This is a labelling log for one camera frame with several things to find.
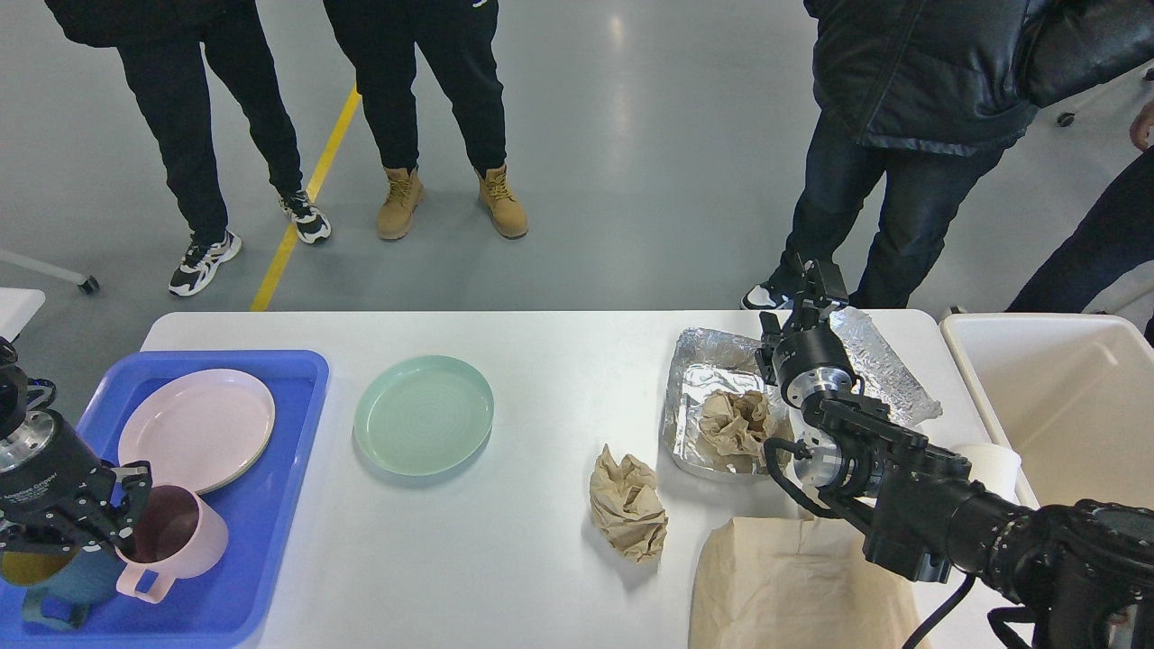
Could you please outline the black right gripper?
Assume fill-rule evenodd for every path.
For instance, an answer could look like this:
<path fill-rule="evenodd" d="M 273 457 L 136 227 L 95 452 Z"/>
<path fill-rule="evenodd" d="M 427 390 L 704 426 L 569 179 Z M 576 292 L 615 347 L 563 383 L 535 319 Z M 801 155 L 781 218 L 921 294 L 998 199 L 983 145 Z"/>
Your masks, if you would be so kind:
<path fill-rule="evenodd" d="M 762 336 L 756 351 L 763 380 L 779 388 L 784 403 L 794 409 L 802 409 L 812 395 L 849 391 L 857 383 L 842 342 L 829 324 L 831 314 L 850 301 L 841 271 L 833 261 L 820 260 L 805 261 L 802 270 L 787 324 L 770 311 L 758 314 Z"/>

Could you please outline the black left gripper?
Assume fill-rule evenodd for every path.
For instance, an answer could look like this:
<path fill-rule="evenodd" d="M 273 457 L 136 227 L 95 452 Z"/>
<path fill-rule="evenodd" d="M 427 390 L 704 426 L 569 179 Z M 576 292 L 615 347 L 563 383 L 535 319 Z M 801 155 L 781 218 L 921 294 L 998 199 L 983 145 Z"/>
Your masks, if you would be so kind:
<path fill-rule="evenodd" d="M 133 554 L 152 482 L 149 461 L 114 467 L 61 415 L 33 410 L 3 440 L 3 552 Z"/>

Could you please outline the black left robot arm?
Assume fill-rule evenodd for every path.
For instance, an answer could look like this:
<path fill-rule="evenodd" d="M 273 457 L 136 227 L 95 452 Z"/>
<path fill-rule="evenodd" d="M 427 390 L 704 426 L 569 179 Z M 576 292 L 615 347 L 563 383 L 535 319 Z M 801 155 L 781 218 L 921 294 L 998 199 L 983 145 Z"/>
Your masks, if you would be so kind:
<path fill-rule="evenodd" d="M 32 406 L 30 389 L 3 340 L 3 551 L 132 554 L 152 485 L 149 462 L 114 467 L 98 457 L 62 415 Z"/>

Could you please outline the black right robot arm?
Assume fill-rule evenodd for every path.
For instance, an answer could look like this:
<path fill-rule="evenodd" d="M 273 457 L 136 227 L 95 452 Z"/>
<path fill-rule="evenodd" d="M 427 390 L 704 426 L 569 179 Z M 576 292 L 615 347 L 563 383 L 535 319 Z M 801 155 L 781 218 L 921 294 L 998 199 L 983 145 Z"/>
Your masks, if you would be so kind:
<path fill-rule="evenodd" d="M 847 304 L 839 267 L 815 260 L 802 266 L 790 319 L 762 313 L 760 373 L 808 426 L 795 441 L 766 440 L 764 460 L 792 501 L 856 527 L 867 562 L 914 582 L 965 574 L 906 646 L 980 580 L 1009 600 L 986 617 L 1007 648 L 1149 648 L 1151 510 L 1091 498 L 1031 509 L 971 482 L 968 458 L 896 424 L 862 390 L 829 323 Z M 1033 625 L 1029 642 L 1017 624 Z"/>

